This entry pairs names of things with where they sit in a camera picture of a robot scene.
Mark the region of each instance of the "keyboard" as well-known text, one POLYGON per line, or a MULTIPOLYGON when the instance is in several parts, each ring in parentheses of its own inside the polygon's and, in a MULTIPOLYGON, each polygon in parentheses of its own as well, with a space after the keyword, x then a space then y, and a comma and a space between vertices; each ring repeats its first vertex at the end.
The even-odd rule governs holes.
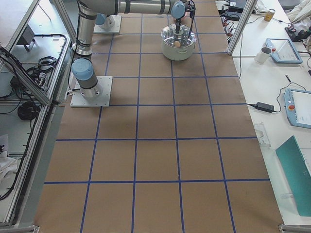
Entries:
POLYGON ((257 0, 257 3, 255 5, 255 11, 257 15, 265 15, 268 12, 268 9, 264 5, 262 0, 257 0))

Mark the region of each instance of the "table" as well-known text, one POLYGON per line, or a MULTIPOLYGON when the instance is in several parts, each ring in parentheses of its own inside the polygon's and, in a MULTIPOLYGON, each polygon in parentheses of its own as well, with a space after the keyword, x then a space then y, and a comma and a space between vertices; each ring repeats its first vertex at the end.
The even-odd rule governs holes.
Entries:
MULTIPOLYGON (((311 76, 308 73, 308 57, 302 57, 300 65, 280 65, 273 62, 269 57, 264 64, 258 64, 253 57, 234 58, 238 73, 240 72, 240 61, 242 66, 241 86, 247 103, 264 102, 278 109, 276 98, 279 90, 289 84, 285 74, 292 82, 311 90, 311 76)), ((301 89, 299 86, 291 85, 289 88, 301 89)), ((284 109, 284 97, 279 97, 282 111, 280 113, 266 113, 249 107, 249 112, 254 124, 262 123, 265 127, 271 147, 261 147, 262 155, 269 173, 271 184, 276 200, 282 214, 285 225, 311 225, 311 217, 299 216, 294 199, 290 195, 291 190, 287 183, 282 166, 275 153, 282 143, 292 135, 295 135, 301 148, 311 148, 311 130, 291 126, 287 120, 284 109)))
MULTIPOLYGON (((285 27, 288 26, 289 19, 277 0, 262 0, 265 6, 270 9, 275 9, 276 13, 270 22, 263 20, 263 16, 251 15, 248 24, 243 31, 242 41, 242 57, 254 57, 260 51, 262 46, 265 46, 266 38, 289 39, 285 27)), ((294 43, 298 51, 306 51, 301 42, 294 43)), ((241 38, 237 43, 232 56, 239 57, 241 49, 241 38)))

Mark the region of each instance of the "white mug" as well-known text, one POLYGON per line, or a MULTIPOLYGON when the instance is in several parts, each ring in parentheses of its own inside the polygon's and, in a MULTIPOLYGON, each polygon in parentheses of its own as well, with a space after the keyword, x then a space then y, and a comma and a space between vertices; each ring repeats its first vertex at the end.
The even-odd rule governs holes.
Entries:
POLYGON ((255 61, 258 63, 264 63, 271 54, 269 47, 262 47, 259 53, 255 57, 255 61))

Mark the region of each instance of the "white pot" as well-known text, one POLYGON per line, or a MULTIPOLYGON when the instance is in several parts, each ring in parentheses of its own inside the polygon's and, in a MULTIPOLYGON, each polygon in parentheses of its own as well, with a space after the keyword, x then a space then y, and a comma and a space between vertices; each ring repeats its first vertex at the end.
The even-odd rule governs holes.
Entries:
POLYGON ((175 24, 166 26, 161 33, 161 48, 164 56, 174 61, 181 61, 189 58, 195 48, 195 35, 190 29, 181 25, 180 34, 175 34, 175 24))

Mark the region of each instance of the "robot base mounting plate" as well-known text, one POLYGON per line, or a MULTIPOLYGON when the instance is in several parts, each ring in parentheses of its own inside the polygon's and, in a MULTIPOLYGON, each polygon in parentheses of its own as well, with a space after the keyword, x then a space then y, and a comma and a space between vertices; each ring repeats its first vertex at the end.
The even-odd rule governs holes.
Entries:
POLYGON ((112 76, 97 76, 99 85, 102 86, 103 91, 99 96, 91 99, 86 99, 80 91, 74 92, 71 99, 71 107, 109 107, 110 93, 112 86, 112 76))
POLYGON ((111 16, 115 20, 115 25, 107 30, 95 25, 94 34, 112 34, 112 33, 120 33, 121 28, 121 20, 122 16, 111 16))

